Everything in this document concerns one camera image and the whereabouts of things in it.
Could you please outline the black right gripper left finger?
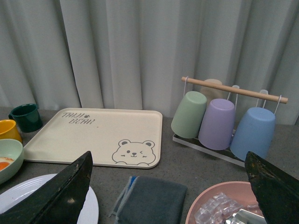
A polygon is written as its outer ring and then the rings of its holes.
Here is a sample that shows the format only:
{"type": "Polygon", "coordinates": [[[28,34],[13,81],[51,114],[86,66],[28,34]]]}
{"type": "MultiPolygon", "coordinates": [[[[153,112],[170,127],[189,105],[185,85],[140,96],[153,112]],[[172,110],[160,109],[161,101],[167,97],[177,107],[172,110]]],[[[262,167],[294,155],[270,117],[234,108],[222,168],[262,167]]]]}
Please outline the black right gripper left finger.
{"type": "Polygon", "coordinates": [[[75,224],[85,203],[93,169],[90,151],[30,196],[0,215],[2,224],[75,224]]]}

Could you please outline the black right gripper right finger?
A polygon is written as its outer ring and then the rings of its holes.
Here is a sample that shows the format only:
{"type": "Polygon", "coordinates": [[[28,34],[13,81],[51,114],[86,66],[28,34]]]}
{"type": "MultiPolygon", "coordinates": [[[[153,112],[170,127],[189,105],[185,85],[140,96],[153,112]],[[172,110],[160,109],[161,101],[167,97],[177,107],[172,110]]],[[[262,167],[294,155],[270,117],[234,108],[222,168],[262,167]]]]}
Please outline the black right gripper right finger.
{"type": "Polygon", "coordinates": [[[299,181],[251,151],[245,169],[266,223],[297,224],[299,181]]]}

